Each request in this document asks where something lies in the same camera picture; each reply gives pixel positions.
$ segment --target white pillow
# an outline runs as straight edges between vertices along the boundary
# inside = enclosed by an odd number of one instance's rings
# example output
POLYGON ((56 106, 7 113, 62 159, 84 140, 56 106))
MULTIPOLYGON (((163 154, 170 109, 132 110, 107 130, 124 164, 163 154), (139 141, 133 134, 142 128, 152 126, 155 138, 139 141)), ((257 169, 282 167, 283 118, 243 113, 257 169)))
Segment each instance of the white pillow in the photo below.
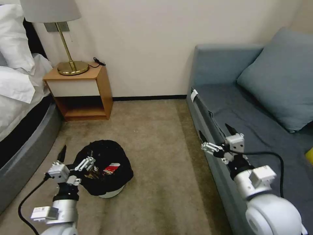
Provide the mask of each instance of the white pillow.
POLYGON ((35 65, 23 26, 21 5, 0 6, 0 51, 10 68, 23 68, 30 72, 35 65))
POLYGON ((34 93, 35 88, 28 75, 0 66, 0 95, 30 103, 34 93))

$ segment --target floor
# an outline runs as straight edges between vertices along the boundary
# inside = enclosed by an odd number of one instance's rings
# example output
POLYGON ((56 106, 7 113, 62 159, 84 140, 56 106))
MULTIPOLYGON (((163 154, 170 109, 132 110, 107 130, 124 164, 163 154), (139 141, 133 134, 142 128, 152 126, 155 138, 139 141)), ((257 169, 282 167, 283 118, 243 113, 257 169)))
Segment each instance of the floor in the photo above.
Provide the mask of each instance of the floor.
MULTIPOLYGON (((91 141, 118 142, 134 178, 116 197, 91 196, 80 186, 78 232, 90 235, 231 234, 185 100, 115 102, 109 121, 64 123, 49 155, 0 216, 0 234, 32 235, 19 220, 19 202, 42 180, 67 145, 65 163, 91 141)), ((24 204, 22 213, 50 206, 56 184, 49 180, 24 204)), ((39 232, 46 225, 32 222, 39 232)))

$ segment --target open shelf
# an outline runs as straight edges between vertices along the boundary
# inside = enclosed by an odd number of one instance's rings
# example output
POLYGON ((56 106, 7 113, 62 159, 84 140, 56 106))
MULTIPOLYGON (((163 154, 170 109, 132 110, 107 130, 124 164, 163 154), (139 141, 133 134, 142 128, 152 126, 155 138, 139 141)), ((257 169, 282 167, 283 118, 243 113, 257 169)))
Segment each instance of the open shelf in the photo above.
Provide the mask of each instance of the open shelf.
POLYGON ((65 120, 106 119, 100 96, 55 97, 65 120))

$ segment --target gray sofa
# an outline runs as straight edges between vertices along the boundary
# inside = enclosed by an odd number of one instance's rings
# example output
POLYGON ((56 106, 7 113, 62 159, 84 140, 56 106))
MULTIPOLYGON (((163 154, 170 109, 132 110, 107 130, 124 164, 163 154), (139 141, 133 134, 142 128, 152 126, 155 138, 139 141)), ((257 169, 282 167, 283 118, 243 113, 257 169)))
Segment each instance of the gray sofa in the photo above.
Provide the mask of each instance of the gray sofa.
MULTIPOLYGON (((313 170, 305 153, 313 147, 313 123, 290 134, 257 100, 237 85, 236 79, 261 53, 261 45, 198 45, 195 49, 187 103, 202 140, 219 144, 229 132, 225 123, 245 135, 245 151, 274 151, 285 163, 284 195, 299 210, 313 233, 313 170), (196 89, 198 95, 191 101, 196 89)), ((246 203, 237 192, 226 165, 206 158, 234 234, 254 234, 246 218, 246 203)), ((272 184, 279 196, 280 164, 269 156, 249 156, 255 166, 269 165, 278 175, 272 184)))

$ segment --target trash bin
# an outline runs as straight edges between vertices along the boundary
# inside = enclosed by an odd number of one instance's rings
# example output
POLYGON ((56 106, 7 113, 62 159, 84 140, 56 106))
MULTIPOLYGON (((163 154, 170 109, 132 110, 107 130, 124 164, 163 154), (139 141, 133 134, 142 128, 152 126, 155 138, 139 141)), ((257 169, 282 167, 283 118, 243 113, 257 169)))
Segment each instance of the trash bin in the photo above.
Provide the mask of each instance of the trash bin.
POLYGON ((85 146, 73 165, 91 156, 96 161, 89 171, 82 172, 81 185, 94 196, 110 198, 119 194, 133 176, 133 170, 123 148, 112 140, 98 140, 85 146))

